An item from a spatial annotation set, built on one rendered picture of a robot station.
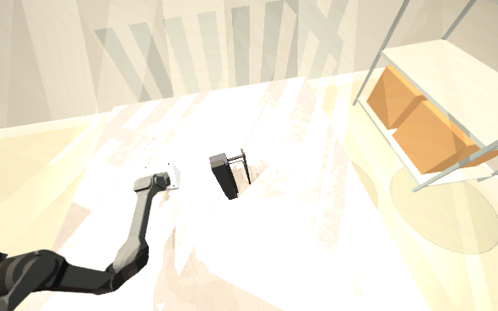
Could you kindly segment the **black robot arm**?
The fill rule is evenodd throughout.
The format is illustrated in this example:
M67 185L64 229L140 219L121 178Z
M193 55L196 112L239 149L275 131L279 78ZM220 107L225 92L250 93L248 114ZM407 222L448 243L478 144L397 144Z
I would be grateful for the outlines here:
M68 263L49 249L8 257L0 252L0 311L14 311L32 292L58 291L103 296L117 291L149 260L146 240L153 198L171 185L168 172L138 178L133 191L138 199L127 240L105 271Z

